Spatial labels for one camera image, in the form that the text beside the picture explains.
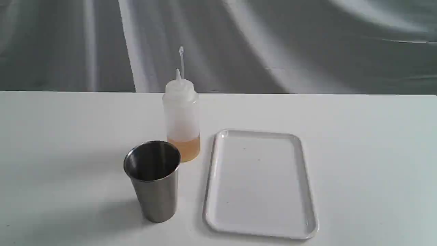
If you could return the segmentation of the translucent plastic squeeze bottle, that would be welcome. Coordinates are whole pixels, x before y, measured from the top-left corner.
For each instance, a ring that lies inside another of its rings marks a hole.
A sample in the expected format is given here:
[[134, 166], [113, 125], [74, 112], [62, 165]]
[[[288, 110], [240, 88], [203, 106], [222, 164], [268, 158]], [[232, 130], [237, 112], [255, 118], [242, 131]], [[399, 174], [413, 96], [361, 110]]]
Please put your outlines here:
[[176, 78], [166, 84], [162, 101], [167, 141], [178, 149], [184, 163], [194, 160], [201, 150], [199, 95], [194, 84], [184, 76], [184, 47], [178, 52], [181, 67], [176, 69]]

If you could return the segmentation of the stainless steel cup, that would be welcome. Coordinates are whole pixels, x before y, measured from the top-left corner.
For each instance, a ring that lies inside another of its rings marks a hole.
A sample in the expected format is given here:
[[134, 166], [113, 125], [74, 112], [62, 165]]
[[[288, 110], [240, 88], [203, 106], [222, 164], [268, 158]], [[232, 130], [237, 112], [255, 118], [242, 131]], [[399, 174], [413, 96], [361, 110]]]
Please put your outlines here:
[[125, 156], [125, 174], [148, 221], [162, 223], [175, 215], [180, 164], [181, 154], [177, 148], [160, 140], [142, 143]]

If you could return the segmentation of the white plastic tray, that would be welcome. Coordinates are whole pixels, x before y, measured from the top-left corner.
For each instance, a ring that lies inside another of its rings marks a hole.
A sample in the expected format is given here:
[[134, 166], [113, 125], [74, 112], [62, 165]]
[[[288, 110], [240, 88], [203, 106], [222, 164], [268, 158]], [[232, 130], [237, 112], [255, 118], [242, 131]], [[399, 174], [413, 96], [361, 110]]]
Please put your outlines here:
[[203, 218], [220, 233], [313, 238], [319, 220], [301, 140], [290, 133], [217, 132]]

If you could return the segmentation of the grey backdrop cloth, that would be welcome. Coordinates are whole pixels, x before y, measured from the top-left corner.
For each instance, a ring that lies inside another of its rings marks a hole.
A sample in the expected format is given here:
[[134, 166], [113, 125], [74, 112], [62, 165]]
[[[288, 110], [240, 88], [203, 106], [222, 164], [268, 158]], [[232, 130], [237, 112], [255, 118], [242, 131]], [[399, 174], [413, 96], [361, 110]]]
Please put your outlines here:
[[1, 90], [436, 94], [435, 0], [2, 0]]

